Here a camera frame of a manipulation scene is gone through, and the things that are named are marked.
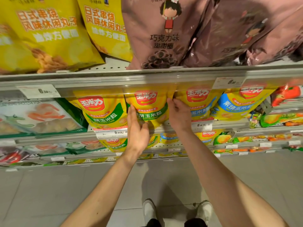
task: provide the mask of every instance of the brown snack bag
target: brown snack bag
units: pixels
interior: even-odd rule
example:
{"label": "brown snack bag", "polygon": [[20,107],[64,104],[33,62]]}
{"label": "brown snack bag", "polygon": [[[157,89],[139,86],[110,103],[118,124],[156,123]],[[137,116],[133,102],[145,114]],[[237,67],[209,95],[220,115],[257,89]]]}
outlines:
{"label": "brown snack bag", "polygon": [[303,4],[303,0],[215,1],[210,20],[181,63],[185,67],[217,67],[234,60]]}
{"label": "brown snack bag", "polygon": [[127,69],[179,65],[208,0],[122,0],[134,56]]}
{"label": "brown snack bag", "polygon": [[303,7],[295,11],[247,51],[247,64],[278,60],[293,53],[303,42]]}

